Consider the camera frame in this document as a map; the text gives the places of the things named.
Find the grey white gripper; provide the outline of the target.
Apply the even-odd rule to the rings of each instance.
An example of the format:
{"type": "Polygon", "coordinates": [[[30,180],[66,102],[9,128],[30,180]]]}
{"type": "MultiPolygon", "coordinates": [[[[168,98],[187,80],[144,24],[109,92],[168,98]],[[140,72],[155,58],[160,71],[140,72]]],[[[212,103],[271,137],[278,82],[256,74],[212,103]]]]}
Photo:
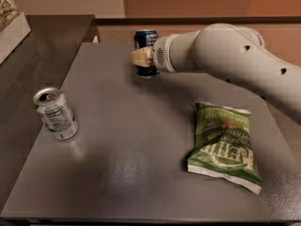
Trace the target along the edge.
{"type": "Polygon", "coordinates": [[[154,64],[160,73],[175,73],[170,58],[170,48],[176,34],[162,37],[154,45],[137,49],[131,53],[132,63],[140,67],[150,67],[154,64]]]}

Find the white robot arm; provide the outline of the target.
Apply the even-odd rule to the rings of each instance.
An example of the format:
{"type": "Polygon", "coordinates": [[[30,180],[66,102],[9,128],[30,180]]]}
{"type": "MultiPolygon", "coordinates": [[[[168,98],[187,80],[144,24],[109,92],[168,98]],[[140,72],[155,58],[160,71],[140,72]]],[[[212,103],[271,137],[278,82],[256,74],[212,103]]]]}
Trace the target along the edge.
{"type": "Polygon", "coordinates": [[[301,68],[265,49],[259,32],[232,24],[172,34],[134,50],[132,63],[162,73],[207,73],[248,89],[301,122],[301,68]]]}

